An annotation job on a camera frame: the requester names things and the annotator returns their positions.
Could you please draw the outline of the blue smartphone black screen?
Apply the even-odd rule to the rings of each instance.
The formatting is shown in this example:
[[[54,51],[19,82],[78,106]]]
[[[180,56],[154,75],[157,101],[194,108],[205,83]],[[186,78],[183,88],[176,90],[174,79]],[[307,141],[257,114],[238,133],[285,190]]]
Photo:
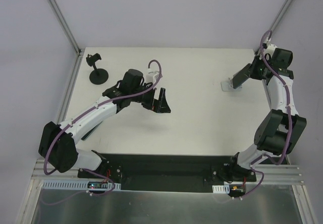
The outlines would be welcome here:
[[[251,64],[247,64],[233,76],[231,84],[234,89],[239,88],[250,77],[250,68]]]

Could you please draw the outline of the white folding phone stand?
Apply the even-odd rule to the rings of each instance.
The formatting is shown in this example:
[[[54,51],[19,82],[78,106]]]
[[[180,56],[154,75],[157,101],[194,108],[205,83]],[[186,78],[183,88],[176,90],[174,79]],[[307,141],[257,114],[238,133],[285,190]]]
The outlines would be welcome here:
[[[232,79],[228,78],[227,80],[221,82],[221,89],[223,92],[239,92],[242,90],[242,86],[235,89],[233,87]]]

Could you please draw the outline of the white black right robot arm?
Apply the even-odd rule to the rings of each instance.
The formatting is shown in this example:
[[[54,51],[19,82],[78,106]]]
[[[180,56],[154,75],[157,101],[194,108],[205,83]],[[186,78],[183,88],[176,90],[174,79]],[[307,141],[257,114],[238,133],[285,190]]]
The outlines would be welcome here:
[[[299,115],[293,99],[293,59],[290,50],[269,44],[229,80],[229,88],[237,90],[248,79],[263,82],[270,111],[257,128],[253,144],[232,157],[232,172],[246,173],[265,159],[279,165],[294,149],[307,120]]]

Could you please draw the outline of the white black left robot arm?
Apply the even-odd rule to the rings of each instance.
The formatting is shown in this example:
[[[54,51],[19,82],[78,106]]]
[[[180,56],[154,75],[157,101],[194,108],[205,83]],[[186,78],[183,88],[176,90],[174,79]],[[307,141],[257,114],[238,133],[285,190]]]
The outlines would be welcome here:
[[[149,70],[144,76],[138,70],[129,69],[122,80],[105,90],[89,108],[59,124],[47,123],[38,150],[45,164],[51,164],[54,171],[60,173],[74,167],[91,171],[100,169],[103,156],[94,150],[77,149],[76,145],[105,119],[118,114],[133,102],[155,113],[170,113],[165,88],[160,89],[158,98],[154,97],[155,86],[161,77],[159,71]]]

